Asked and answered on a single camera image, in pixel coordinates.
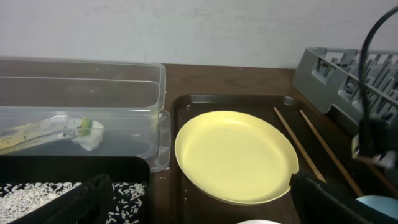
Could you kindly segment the white tissue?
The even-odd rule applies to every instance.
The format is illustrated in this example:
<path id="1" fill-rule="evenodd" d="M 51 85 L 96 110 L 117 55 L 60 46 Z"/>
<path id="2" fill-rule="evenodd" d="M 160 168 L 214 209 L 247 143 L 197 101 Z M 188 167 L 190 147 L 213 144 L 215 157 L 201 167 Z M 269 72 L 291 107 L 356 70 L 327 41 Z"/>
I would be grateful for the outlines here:
<path id="1" fill-rule="evenodd" d="M 72 142 L 79 144 L 83 149 L 92 151 L 96 149 L 103 140 L 104 126 L 98 121 L 92 121 L 90 133 L 86 136 L 79 136 L 72 139 Z"/>

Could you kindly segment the rice pile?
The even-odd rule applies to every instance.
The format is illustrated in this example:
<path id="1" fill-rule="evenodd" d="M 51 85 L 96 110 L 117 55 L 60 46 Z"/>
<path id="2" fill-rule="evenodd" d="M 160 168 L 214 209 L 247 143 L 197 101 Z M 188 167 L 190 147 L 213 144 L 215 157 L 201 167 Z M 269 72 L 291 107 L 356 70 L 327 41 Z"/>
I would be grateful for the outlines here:
<path id="1" fill-rule="evenodd" d="M 1 187 L 1 223 L 11 223 L 80 185 L 79 182 L 36 182 Z M 105 224 L 139 223 L 146 187 L 143 183 L 112 184 L 113 202 Z"/>

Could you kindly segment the green snack wrapper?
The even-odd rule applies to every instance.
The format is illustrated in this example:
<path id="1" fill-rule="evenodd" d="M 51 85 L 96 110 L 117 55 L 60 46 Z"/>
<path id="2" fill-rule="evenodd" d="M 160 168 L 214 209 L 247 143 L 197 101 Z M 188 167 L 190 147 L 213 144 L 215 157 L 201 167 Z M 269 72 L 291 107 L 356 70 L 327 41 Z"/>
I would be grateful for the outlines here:
<path id="1" fill-rule="evenodd" d="M 93 121 L 56 115 L 22 126 L 1 130 L 1 154 L 20 151 L 50 142 L 88 136 Z"/>

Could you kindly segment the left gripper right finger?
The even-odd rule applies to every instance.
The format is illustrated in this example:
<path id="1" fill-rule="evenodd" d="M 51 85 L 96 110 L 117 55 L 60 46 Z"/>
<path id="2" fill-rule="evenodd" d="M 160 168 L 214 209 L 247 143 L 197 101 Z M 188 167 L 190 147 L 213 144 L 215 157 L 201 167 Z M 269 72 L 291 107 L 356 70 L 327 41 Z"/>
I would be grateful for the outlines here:
<path id="1" fill-rule="evenodd" d="M 302 223 L 397 224 L 395 218 L 300 172 L 291 176 L 289 185 Z"/>

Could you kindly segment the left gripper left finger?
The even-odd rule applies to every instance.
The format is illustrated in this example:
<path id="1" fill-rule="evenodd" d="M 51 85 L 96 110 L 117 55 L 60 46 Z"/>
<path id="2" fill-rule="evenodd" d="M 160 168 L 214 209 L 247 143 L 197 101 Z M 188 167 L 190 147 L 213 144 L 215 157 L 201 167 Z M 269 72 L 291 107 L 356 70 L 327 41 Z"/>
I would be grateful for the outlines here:
<path id="1" fill-rule="evenodd" d="M 11 224 L 104 224 L 112 204 L 111 178 L 99 174 Z"/>

